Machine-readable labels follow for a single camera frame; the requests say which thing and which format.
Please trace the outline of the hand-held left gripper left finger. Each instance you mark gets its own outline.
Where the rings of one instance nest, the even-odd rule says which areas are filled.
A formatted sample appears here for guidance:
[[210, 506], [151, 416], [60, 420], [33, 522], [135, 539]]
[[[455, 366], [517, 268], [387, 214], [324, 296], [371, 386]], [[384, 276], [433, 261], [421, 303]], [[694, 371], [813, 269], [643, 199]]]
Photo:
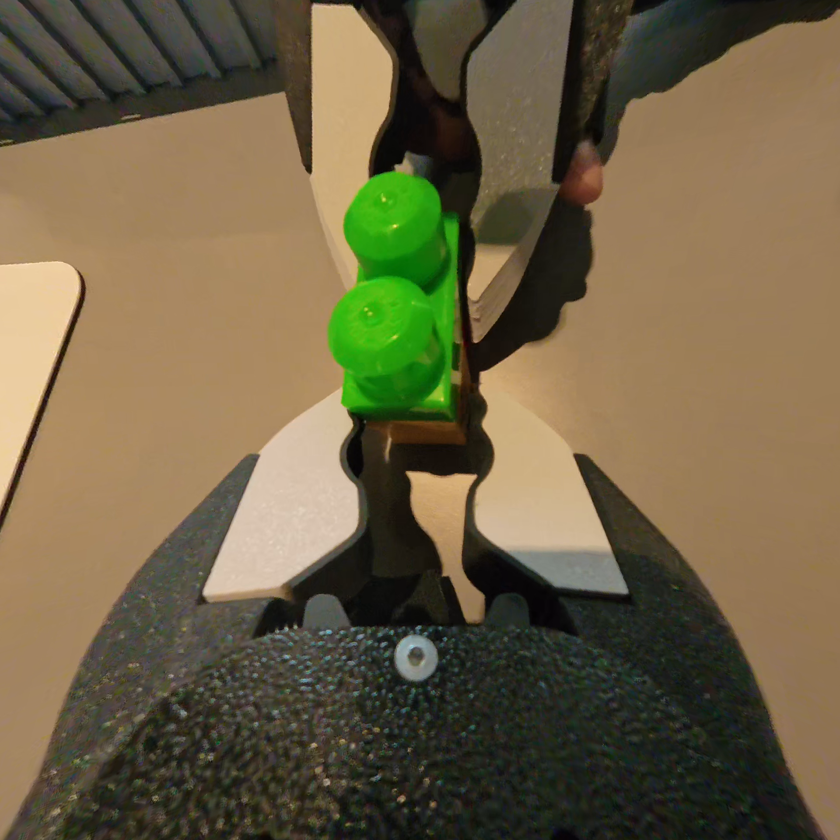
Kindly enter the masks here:
[[355, 430], [341, 394], [330, 394], [259, 451], [206, 578], [206, 602], [289, 601], [361, 536], [360, 489], [345, 458]]

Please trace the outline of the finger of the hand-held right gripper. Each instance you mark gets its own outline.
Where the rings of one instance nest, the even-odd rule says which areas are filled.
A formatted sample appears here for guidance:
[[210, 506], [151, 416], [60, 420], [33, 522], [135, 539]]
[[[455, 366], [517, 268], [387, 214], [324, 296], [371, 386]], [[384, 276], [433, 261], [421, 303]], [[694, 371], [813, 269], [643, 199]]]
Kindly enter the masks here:
[[344, 3], [311, 7], [311, 175], [322, 231], [345, 288], [358, 274], [343, 220], [371, 171], [392, 111], [395, 53], [375, 21]]
[[466, 282], [474, 343], [519, 288], [559, 190], [553, 164], [572, 16], [571, 1], [514, 2], [467, 59], [465, 105], [480, 157]]

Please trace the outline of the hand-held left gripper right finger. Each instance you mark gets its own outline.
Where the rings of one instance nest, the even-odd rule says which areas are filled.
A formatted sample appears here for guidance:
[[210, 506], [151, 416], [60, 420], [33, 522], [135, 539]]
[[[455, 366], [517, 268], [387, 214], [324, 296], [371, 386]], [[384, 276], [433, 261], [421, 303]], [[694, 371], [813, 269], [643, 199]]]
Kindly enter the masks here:
[[480, 537], [563, 594], [627, 599], [629, 590], [571, 447], [504, 392], [481, 394], [490, 455], [472, 520]]

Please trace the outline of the yellow single-stud block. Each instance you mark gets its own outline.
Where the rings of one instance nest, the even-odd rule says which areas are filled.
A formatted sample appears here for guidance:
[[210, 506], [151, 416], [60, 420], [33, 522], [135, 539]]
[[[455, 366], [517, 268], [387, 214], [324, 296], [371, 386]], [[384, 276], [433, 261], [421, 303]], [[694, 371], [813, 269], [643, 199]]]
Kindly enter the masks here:
[[464, 446], [463, 424], [446, 421], [365, 421], [365, 428], [380, 435], [389, 445]]

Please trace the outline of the green two-stud block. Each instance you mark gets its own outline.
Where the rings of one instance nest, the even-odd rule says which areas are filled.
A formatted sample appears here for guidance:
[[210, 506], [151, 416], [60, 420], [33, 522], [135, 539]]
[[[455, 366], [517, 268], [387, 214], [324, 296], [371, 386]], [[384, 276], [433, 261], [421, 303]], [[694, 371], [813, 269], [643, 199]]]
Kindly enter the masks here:
[[436, 187], [391, 171], [357, 192], [343, 220], [355, 284], [328, 326], [342, 405], [369, 422], [448, 423], [459, 414], [460, 225]]

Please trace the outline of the person's right forearm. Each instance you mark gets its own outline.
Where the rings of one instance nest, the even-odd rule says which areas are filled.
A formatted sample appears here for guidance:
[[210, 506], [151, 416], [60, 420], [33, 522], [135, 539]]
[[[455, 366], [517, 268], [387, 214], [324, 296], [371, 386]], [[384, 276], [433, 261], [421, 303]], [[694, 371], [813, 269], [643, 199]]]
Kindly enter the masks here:
[[823, 20], [838, 8], [838, 1], [639, 1], [633, 2], [631, 20], [687, 24], [715, 14], [731, 14], [775, 25]]

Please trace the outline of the person's right hand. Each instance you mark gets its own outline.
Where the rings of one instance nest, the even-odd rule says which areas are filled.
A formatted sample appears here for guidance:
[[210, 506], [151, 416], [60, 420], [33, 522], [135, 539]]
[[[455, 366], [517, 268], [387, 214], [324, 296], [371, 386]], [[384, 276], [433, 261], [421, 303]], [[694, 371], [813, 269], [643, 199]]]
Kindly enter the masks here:
[[559, 197], [578, 207], [593, 204], [603, 192], [601, 156], [591, 140], [580, 142], [559, 187]]

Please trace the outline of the grey ribbed plastic bin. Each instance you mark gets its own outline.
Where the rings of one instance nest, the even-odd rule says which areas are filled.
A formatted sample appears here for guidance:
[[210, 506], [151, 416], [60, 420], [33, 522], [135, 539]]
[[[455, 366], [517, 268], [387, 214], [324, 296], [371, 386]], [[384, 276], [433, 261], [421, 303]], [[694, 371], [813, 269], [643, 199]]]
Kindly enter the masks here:
[[8, 147], [282, 92], [260, 1], [2, 1]]

